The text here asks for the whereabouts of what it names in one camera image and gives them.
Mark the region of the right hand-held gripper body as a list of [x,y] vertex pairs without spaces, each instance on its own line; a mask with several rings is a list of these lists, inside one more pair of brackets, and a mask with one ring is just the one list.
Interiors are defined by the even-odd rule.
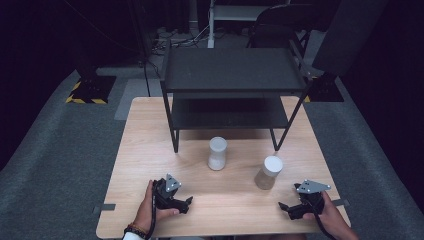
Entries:
[[322,192],[330,190],[331,186],[308,179],[302,183],[295,183],[294,186],[299,194],[299,205],[304,205],[308,208],[306,213],[321,214],[324,209]]

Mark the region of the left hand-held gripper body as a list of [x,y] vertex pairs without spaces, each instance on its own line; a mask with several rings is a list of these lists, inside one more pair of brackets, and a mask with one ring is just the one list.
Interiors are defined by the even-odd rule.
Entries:
[[174,195],[181,187],[181,183],[177,181],[170,173],[165,178],[155,180],[153,182],[154,202],[158,209],[183,209],[183,202],[175,199]]

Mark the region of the jar of brown powder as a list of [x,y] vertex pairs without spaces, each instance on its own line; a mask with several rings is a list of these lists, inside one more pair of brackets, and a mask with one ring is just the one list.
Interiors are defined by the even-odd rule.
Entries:
[[270,190],[273,188],[276,177],[283,169],[283,161],[277,156],[268,156],[254,178],[258,188]]

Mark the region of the jar of white powder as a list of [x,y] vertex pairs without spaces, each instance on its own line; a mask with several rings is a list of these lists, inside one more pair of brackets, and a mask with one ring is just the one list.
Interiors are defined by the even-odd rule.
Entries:
[[208,166],[214,171],[222,170],[226,164],[227,141],[223,137],[213,137],[209,142]]

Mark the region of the black two-tier metal shelf rack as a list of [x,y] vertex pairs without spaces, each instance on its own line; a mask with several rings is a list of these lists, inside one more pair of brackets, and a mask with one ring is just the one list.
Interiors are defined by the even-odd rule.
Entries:
[[173,149],[182,130],[280,129],[279,150],[312,83],[294,46],[169,48],[160,85]]

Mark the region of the person's left hand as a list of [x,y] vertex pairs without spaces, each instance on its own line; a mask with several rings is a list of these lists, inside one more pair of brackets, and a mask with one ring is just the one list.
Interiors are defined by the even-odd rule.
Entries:
[[[145,233],[148,233],[151,230],[152,225],[152,201],[153,201],[153,181],[148,182],[148,186],[145,192],[145,197],[140,203],[133,224],[140,230],[143,230]],[[156,211],[156,221],[163,220],[165,218],[179,215],[180,212],[178,209],[164,209]]]

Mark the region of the person's right hand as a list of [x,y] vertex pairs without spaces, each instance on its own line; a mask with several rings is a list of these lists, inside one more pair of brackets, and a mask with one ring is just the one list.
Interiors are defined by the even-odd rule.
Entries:
[[359,240],[358,234],[345,222],[329,195],[325,191],[321,195],[324,199],[324,208],[322,213],[319,214],[319,219],[324,229],[335,240]]

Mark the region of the stand base with hazard tape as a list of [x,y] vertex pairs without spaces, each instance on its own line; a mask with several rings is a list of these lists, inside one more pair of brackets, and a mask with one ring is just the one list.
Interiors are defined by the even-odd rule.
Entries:
[[93,79],[80,78],[72,88],[65,102],[107,104],[115,80],[115,76],[96,76]]

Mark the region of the dark tilted panel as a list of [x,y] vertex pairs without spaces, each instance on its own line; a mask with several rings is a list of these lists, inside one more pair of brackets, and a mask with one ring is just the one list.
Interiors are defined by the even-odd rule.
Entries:
[[341,0],[315,56],[315,69],[344,76],[370,37],[389,0]]

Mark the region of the black chair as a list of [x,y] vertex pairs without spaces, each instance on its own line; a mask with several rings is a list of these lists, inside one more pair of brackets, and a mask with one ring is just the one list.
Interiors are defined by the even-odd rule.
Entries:
[[318,18],[312,4],[280,4],[262,11],[248,31],[247,48],[288,47],[304,53]]

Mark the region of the white desk frame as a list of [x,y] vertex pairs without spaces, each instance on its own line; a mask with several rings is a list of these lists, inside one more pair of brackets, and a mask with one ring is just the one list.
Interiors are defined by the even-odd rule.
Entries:
[[211,0],[208,17],[209,35],[207,47],[213,48],[215,46],[214,32],[216,21],[254,22],[266,9],[268,9],[268,6],[216,5],[215,0]]

